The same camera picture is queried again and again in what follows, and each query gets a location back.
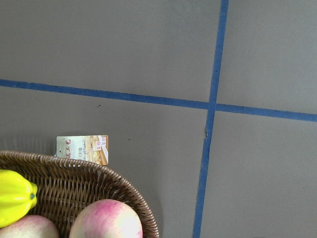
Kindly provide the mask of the brown wicker basket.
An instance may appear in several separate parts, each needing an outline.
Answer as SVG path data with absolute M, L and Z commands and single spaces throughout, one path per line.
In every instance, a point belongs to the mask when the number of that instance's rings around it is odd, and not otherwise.
M 156 219 L 141 193 L 123 176 L 96 163 L 27 152 L 0 152 L 0 167 L 16 171 L 38 187 L 30 215 L 51 220 L 62 238 L 79 213 L 101 199 L 121 201 L 138 214 L 145 238 L 159 238 Z

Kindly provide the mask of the paper basket label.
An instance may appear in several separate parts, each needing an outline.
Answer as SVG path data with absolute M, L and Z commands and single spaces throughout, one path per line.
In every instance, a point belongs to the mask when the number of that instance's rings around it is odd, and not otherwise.
M 106 166 L 109 163 L 108 149 L 108 135 L 56 137 L 56 155 L 58 157 Z

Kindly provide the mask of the yellow starfruit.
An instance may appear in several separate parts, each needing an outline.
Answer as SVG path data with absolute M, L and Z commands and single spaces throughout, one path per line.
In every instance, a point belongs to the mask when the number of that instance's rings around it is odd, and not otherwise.
M 37 204 L 38 187 L 11 170 L 0 171 L 0 227 L 24 217 Z

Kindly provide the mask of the pale pink-white apple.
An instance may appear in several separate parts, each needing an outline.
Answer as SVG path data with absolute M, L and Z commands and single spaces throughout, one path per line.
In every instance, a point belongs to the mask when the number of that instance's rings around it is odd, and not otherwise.
M 49 219 L 28 215 L 0 230 L 1 238 L 58 238 L 59 231 Z

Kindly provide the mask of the red apple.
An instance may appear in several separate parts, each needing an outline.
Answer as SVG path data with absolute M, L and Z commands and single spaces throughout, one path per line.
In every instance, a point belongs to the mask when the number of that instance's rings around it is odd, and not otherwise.
M 75 219 L 71 238 L 142 238 L 139 216 L 127 204 L 103 199 L 82 210 Z

